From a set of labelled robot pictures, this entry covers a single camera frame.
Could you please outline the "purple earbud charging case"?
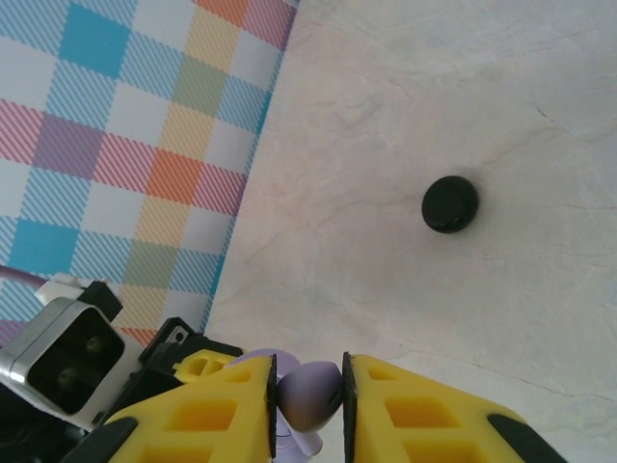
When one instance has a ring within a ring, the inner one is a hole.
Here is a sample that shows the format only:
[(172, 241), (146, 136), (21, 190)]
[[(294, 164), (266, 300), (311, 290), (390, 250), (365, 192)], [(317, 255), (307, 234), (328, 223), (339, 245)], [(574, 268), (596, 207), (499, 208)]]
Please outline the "purple earbud charging case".
[[(263, 348), (237, 358), (234, 364), (254, 357), (277, 357), (277, 383), (301, 362), (292, 354), (280, 349)], [(276, 406), (276, 456), (271, 463), (309, 463), (310, 459), (323, 448), (323, 441), (316, 432), (301, 433), (294, 430), (279, 406)]]

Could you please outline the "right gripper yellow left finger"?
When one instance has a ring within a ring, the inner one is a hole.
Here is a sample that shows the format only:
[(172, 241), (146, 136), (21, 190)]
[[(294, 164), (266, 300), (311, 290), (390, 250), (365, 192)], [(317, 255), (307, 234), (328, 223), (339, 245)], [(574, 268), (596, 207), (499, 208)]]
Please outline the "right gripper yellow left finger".
[(61, 463), (272, 463), (277, 358), (253, 357), (113, 415)]

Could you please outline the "black earbud charging case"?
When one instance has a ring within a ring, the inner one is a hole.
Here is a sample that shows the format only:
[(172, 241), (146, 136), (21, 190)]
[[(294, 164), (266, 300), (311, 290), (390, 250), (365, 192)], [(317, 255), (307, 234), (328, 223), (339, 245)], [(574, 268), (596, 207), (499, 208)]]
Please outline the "black earbud charging case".
[(424, 223), (434, 232), (451, 234), (466, 228), (479, 209), (476, 187), (460, 176), (441, 177), (425, 192), (421, 203)]

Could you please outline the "purple wireless earbud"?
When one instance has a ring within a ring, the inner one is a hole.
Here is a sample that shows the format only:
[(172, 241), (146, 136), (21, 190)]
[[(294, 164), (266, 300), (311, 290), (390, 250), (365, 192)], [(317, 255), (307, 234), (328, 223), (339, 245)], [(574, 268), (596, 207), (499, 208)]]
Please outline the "purple wireless earbud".
[(277, 406), (292, 429), (316, 432), (336, 413), (343, 400), (343, 378), (329, 361), (300, 365), (277, 384)]

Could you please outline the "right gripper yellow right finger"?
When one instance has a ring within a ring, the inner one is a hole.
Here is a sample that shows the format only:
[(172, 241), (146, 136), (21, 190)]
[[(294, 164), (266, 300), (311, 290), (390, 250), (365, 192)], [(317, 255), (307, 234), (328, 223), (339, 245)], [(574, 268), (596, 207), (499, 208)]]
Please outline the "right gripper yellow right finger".
[(342, 377), (345, 463), (568, 463), (483, 397), (349, 352)]

